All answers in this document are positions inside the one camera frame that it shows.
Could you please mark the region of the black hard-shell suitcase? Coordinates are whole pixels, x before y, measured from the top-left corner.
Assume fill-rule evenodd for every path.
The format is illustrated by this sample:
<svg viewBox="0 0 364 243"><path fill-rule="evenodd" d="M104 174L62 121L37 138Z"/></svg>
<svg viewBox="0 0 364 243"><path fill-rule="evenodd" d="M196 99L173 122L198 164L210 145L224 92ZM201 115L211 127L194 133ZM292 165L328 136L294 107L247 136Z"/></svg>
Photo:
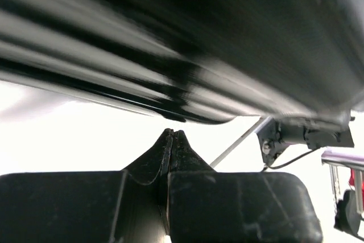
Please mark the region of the black hard-shell suitcase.
<svg viewBox="0 0 364 243"><path fill-rule="evenodd" d="M1 0L1 78L176 121L363 111L363 0Z"/></svg>

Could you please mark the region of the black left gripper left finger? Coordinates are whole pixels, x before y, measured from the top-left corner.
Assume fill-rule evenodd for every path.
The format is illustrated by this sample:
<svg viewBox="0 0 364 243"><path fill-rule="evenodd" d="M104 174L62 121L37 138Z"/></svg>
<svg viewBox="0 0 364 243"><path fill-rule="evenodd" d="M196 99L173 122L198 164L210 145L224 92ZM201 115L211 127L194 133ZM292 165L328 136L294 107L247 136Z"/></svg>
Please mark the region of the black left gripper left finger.
<svg viewBox="0 0 364 243"><path fill-rule="evenodd" d="M120 171L1 176L2 242L164 242L173 131Z"/></svg>

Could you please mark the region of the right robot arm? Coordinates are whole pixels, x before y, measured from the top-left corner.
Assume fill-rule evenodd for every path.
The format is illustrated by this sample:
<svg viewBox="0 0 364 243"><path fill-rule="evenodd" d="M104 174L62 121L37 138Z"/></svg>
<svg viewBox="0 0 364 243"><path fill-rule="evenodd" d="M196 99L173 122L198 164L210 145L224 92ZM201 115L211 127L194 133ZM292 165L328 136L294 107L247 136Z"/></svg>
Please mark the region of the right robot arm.
<svg viewBox="0 0 364 243"><path fill-rule="evenodd" d="M291 145L306 145L309 150L322 147L354 147L350 129L321 129L308 123L269 118L256 130L263 163L271 167Z"/></svg>

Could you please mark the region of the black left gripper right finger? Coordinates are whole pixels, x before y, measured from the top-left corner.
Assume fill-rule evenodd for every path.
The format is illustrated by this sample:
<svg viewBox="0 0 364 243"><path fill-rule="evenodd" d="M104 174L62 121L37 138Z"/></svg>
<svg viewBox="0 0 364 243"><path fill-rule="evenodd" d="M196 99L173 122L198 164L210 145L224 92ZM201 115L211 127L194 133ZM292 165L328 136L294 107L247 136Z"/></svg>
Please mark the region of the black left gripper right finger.
<svg viewBox="0 0 364 243"><path fill-rule="evenodd" d="M172 242L321 242L309 193L285 172L217 172L191 148L183 131L173 140L168 175Z"/></svg>

